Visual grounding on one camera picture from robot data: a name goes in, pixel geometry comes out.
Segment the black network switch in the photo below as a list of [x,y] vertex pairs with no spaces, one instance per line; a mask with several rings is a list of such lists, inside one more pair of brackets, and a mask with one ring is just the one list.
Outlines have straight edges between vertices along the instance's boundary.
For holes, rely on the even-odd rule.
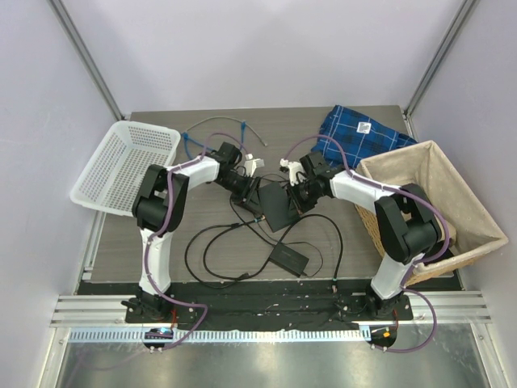
[[277,232],[300,219],[296,206],[280,183],[269,183],[258,190],[258,199],[272,232]]

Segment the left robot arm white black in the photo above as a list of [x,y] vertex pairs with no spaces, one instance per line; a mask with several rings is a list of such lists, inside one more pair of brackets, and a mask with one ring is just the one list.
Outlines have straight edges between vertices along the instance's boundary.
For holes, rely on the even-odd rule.
[[143,309],[151,320],[161,323],[171,315],[172,303],[162,295],[171,284],[170,246],[183,219],[189,191],[214,182],[236,196],[246,196],[254,184],[255,171],[263,166],[261,158],[225,142],[218,150],[172,167],[148,167],[133,202],[132,215],[143,245],[139,288],[152,295]]

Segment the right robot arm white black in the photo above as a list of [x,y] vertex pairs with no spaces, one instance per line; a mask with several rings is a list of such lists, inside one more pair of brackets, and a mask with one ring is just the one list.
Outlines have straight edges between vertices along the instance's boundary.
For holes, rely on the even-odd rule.
[[375,215],[384,257],[364,300],[372,318],[382,319],[393,311],[412,267],[436,243],[449,240],[447,222],[416,184],[394,186],[368,179],[347,165],[332,167],[318,152],[298,162],[282,158],[280,168],[288,172],[288,198],[299,213],[328,196]]

